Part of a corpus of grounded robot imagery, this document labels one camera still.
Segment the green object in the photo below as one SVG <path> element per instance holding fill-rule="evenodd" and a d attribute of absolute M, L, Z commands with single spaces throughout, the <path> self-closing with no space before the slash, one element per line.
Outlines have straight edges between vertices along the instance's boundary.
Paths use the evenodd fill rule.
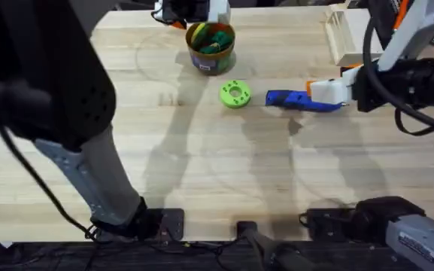
<path fill-rule="evenodd" d="M 240 80 L 226 82 L 220 88 L 220 100 L 228 108 L 242 108 L 247 105 L 252 96 L 248 85 Z"/>
<path fill-rule="evenodd" d="M 217 31 L 213 37 L 211 37 L 211 44 L 200 49 L 200 53 L 213 54 L 219 53 L 232 44 L 233 38 L 226 34 L 224 31 Z"/>
<path fill-rule="evenodd" d="M 200 24 L 192 35 L 192 48 L 194 50 L 198 50 L 201 46 L 205 38 L 207 37 L 208 30 L 210 30 L 210 25 L 208 24 Z"/>

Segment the black cable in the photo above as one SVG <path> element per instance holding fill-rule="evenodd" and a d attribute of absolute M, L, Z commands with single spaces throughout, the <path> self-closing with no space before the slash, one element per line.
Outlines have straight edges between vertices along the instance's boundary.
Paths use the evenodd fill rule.
<path fill-rule="evenodd" d="M 396 112 L 394 114 L 394 120 L 396 121 L 397 128 L 401 132 L 411 136 L 426 136 L 434 132 L 434 127 L 427 127 L 426 129 L 422 129 L 421 131 L 417 132 L 409 132 L 409 130 L 405 128 L 404 123 L 402 122 L 402 112 L 399 109 L 396 109 Z"/>
<path fill-rule="evenodd" d="M 374 32 L 374 29 L 375 29 L 375 21 L 374 18 L 371 18 L 369 20 L 369 24 L 367 25 L 366 34 L 364 36 L 364 41 L 363 41 L 364 69 L 366 70 L 369 82 L 374 87 L 374 89 L 394 107 L 406 113 L 410 117 L 419 120 L 421 123 L 425 123 L 428 126 L 434 127 L 433 117 L 429 117 L 411 108 L 410 106 L 406 105 L 403 101 L 397 99 L 393 94 L 391 94 L 389 90 L 381 83 L 380 79 L 376 74 L 375 65 L 374 63 L 372 63 L 372 58 L 370 54 L 372 33 Z"/>
<path fill-rule="evenodd" d="M 72 216 L 70 216 L 61 202 L 56 198 L 53 191 L 46 185 L 46 183 L 43 181 L 41 176 L 36 172 L 35 168 L 29 163 L 29 161 L 21 154 L 18 147 L 14 144 L 13 139 L 11 139 L 8 131 L 6 130 L 3 122 L 2 122 L 2 116 L 0 115 L 0 136 L 3 140 L 3 142 L 6 144 L 6 147 L 10 150 L 10 152 L 16 157 L 16 159 L 21 163 L 23 168 L 33 177 L 33 179 L 36 181 L 36 184 L 43 190 L 43 192 L 46 194 L 46 196 L 51 200 L 53 205 L 56 207 L 58 212 L 61 214 L 61 216 L 66 219 L 67 222 L 81 230 L 85 236 L 88 236 L 92 241 L 100 243 L 99 240 L 97 240 L 94 235 L 92 235 L 83 225 L 78 223 Z"/>
<path fill-rule="evenodd" d="M 171 240 L 171 241 L 173 241 L 173 242 L 179 242 L 179 241 L 177 241 L 177 240 L 173 237 L 173 235 L 171 234 L 171 231 L 170 231 L 168 228 L 166 228 L 166 232 L 167 232 L 168 236 L 170 237 L 170 240 Z M 224 269 L 225 271 L 234 271 L 233 269 L 230 269 L 229 267 L 225 266 L 225 265 L 221 262 L 221 260 L 220 260 L 220 256 L 223 254 L 223 252 L 224 252 L 224 250 L 225 250 L 226 248 L 229 248 L 229 247 L 235 245 L 236 243 L 240 242 L 240 241 L 243 240 L 243 239 L 244 239 L 244 237 L 238 237 L 238 238 L 235 238 L 233 241 L 231 241 L 231 242 L 229 242 L 229 243 L 222 244 L 222 245 L 219 245 L 219 246 L 214 247 L 214 248 L 210 248 L 210 247 L 208 247 L 207 245 L 198 245 L 197 242 L 196 242 L 195 244 L 192 244 L 192 243 L 186 243 L 186 244 L 188 244 L 188 246 L 189 246 L 188 248 L 201 250 L 201 251 L 199 251 L 199 252 L 167 251 L 167 250 L 164 250 L 164 249 L 158 248 L 158 247 L 156 247 L 156 246 L 154 246 L 154 245 L 148 244 L 147 242 L 144 242 L 144 241 L 142 241 L 142 244 L 143 244 L 143 245 L 146 245 L 147 247 L 152 248 L 154 251 L 157 251 L 157 252 L 162 253 L 162 254 L 182 255 L 182 256 L 188 256 L 188 257 L 195 257 L 195 256 L 198 256 L 198 255 L 203 255 L 203 254 L 207 254 L 207 253 L 212 253 L 212 254 L 215 255 L 215 261 L 217 262 L 218 266 L 219 266 L 221 269 Z"/>
<path fill-rule="evenodd" d="M 21 165 L 26 169 L 26 171 L 35 179 L 38 186 L 43 190 L 43 192 L 46 194 L 46 196 L 51 200 L 53 205 L 56 207 L 58 212 L 63 216 L 64 219 L 66 219 L 67 222 L 81 230 L 85 237 L 88 237 L 92 241 L 96 243 L 105 243 L 100 242 L 97 240 L 93 233 L 90 233 L 86 228 L 78 223 L 72 216 L 70 216 L 61 202 L 56 198 L 53 191 L 47 186 L 47 184 L 43 181 L 41 176 L 36 172 L 35 168 L 31 166 L 31 164 L 28 162 L 28 160 L 21 154 L 20 150 L 16 147 L 13 140 L 8 134 L 8 131 L 3 127 L 2 123 L 0 122 L 0 136 L 3 139 L 3 142 L 6 144 L 10 152 L 16 157 L 16 159 L 21 163 Z"/>

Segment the blue tool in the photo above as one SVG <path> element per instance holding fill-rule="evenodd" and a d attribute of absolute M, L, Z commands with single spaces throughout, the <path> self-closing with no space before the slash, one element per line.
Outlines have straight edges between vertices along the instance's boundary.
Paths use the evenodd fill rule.
<path fill-rule="evenodd" d="M 265 105 L 313 112 L 332 112 L 342 107 L 342 104 L 330 105 L 312 102 L 306 91 L 295 90 L 269 90 Z"/>

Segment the green ring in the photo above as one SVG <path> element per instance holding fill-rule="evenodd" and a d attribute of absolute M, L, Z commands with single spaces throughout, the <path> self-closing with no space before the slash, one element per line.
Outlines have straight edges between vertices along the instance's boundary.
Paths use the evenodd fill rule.
<path fill-rule="evenodd" d="M 239 95 L 234 97 L 230 94 L 232 90 L 239 91 Z M 227 81 L 220 88 L 220 100 L 228 108 L 237 109 L 246 106 L 250 101 L 251 96 L 252 91 L 248 85 L 240 80 Z"/>

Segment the wooden tabletop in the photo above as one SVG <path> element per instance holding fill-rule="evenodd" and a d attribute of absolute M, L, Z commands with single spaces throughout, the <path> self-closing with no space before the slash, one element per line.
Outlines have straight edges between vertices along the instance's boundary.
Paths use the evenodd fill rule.
<path fill-rule="evenodd" d="M 303 90 L 307 80 L 338 76 L 325 10 L 233 9 L 236 63 L 217 77 L 199 74 L 184 32 L 154 22 L 147 11 L 111 12 L 94 31 L 117 88 L 121 160 L 150 207 L 185 210 L 186 239 L 231 239 L 241 220 L 257 221 L 270 236 L 302 239 L 297 215 L 307 208 L 385 195 L 403 196 L 434 218 L 434 134 L 400 133 L 391 107 L 370 114 L 354 105 L 331 114 L 263 107 L 267 90 Z M 251 87 L 246 108 L 220 103 L 219 87 L 231 79 Z M 63 174 L 31 143 L 18 145 L 88 225 L 89 209 Z M 0 241 L 82 239 L 0 139 Z"/>

